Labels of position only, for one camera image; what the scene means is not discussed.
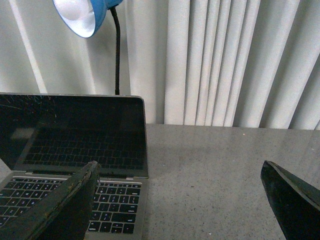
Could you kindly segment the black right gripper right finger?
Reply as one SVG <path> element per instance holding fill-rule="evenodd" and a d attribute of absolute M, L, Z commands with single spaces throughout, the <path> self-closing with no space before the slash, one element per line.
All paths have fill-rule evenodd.
<path fill-rule="evenodd" d="M 320 190 L 272 161 L 260 178 L 269 205 L 287 240 L 320 238 Z"/>

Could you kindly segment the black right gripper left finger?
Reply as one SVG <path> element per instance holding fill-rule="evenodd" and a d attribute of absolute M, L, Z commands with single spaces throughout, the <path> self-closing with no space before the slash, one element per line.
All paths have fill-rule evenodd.
<path fill-rule="evenodd" d="M 91 161 L 47 197 L 0 229 L 2 240 L 83 240 L 93 209 L 99 164 Z"/>

